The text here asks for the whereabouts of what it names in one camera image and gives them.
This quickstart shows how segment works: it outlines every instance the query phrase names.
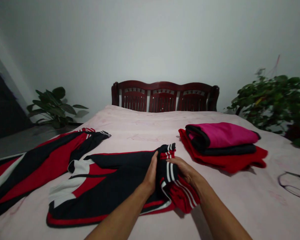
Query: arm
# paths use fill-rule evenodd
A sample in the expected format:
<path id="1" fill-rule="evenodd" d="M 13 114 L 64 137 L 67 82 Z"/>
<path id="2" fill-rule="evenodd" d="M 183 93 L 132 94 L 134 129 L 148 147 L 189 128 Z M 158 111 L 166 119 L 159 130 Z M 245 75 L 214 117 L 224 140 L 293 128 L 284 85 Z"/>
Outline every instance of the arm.
<path id="1" fill-rule="evenodd" d="M 155 190 L 156 151 L 143 182 L 85 238 L 86 240 L 126 240 L 147 199 Z"/>
<path id="2" fill-rule="evenodd" d="M 167 161 L 178 165 L 184 174 L 184 179 L 198 193 L 202 212 L 215 240 L 252 240 L 247 231 L 219 199 L 204 177 L 179 157 L 168 159 Z"/>

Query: glasses frame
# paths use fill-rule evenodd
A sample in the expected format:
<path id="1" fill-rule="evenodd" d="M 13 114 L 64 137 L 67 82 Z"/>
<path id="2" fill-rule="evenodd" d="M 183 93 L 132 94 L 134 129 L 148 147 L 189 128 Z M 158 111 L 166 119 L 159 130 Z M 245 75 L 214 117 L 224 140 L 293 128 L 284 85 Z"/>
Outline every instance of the glasses frame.
<path id="1" fill-rule="evenodd" d="M 293 195 L 295 195 L 295 196 L 297 196 L 297 197 L 299 197 L 299 198 L 300 198 L 300 196 L 299 196 L 299 195 L 297 195 L 297 194 L 295 194 L 295 193 L 293 193 L 293 192 L 289 191 L 288 189 L 286 189 L 286 187 L 292 187 L 292 188 L 295 188 L 295 189 L 297 189 L 297 190 L 299 190 L 299 191 L 300 191 L 300 189 L 299 189 L 299 188 L 297 188 L 297 187 L 294 187 L 294 186 L 291 186 L 291 185 L 283 185 L 283 184 L 281 183 L 281 180 L 280 180 L 280 178 L 281 178 L 282 176 L 286 175 L 286 174 L 291 174 L 291 175 L 293 175 L 293 176 L 296 176 L 296 177 L 299 177 L 299 178 L 300 178 L 300 175 L 299 175 L 299 174 L 295 174 L 295 173 L 291 173 L 291 172 L 285 172 L 285 173 L 283 173 L 283 174 L 281 174 L 280 176 L 278 176 L 278 177 L 277 177 L 277 180 L 278 180 L 278 182 L 279 182 L 279 185 L 280 185 L 281 187 L 283 187 L 283 188 L 284 188 L 286 191 L 288 191 L 289 193 L 292 193 Z"/>

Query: red wooden headboard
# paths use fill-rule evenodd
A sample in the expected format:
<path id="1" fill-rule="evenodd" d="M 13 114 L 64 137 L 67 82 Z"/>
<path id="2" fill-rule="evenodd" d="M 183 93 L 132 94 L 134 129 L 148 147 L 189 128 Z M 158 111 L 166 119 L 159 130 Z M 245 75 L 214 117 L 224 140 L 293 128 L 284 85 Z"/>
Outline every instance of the red wooden headboard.
<path id="1" fill-rule="evenodd" d="M 112 86 L 112 105 L 119 106 L 121 90 L 122 107 L 146 112 L 147 97 L 150 92 L 149 112 L 175 111 L 179 92 L 177 111 L 216 111 L 219 87 L 204 83 L 178 85 L 171 82 L 144 83 L 130 80 L 115 82 Z"/>

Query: pink bedsheet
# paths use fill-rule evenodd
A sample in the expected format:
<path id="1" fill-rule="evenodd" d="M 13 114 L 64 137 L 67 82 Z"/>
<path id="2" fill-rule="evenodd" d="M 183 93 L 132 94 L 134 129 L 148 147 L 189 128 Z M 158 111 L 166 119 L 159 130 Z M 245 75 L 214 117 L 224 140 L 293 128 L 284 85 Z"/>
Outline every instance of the pink bedsheet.
<path id="1" fill-rule="evenodd" d="M 256 145 L 269 151 L 267 168 L 252 168 L 233 176 L 193 162 L 178 138 L 187 124 L 229 122 L 258 132 Z M 300 174 L 300 149 L 287 139 L 255 128 L 236 116 L 217 112 L 143 113 L 109 105 L 81 127 L 112 134 L 88 154 L 153 150 L 176 143 L 176 155 L 200 172 L 251 237 L 256 239 L 300 239 L 300 198 L 278 185 L 284 171 Z M 48 194 L 52 186 L 69 178 L 65 174 L 21 199 L 0 216 L 0 240 L 83 239 L 95 227 L 54 229 L 46 225 Z M 197 207 L 191 214 L 178 211 L 141 216 L 129 239 L 211 239 L 205 219 Z"/>

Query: hand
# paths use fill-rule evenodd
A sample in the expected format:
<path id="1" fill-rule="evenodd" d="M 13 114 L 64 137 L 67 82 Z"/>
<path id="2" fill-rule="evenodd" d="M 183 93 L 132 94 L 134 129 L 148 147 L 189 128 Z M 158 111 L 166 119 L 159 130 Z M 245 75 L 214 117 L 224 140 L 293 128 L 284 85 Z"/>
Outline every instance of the hand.
<path id="1" fill-rule="evenodd" d="M 176 164 L 184 175 L 184 180 L 192 186 L 194 185 L 194 179 L 196 177 L 202 178 L 202 176 L 192 166 L 190 166 L 180 157 L 175 156 L 174 158 L 167 159 L 167 162 Z"/>
<path id="2" fill-rule="evenodd" d="M 152 195 L 155 190 L 155 177 L 156 177 L 156 163 L 157 163 L 158 151 L 154 153 L 151 159 L 150 166 L 147 174 L 144 177 L 142 184 L 149 190 L 149 194 Z"/>

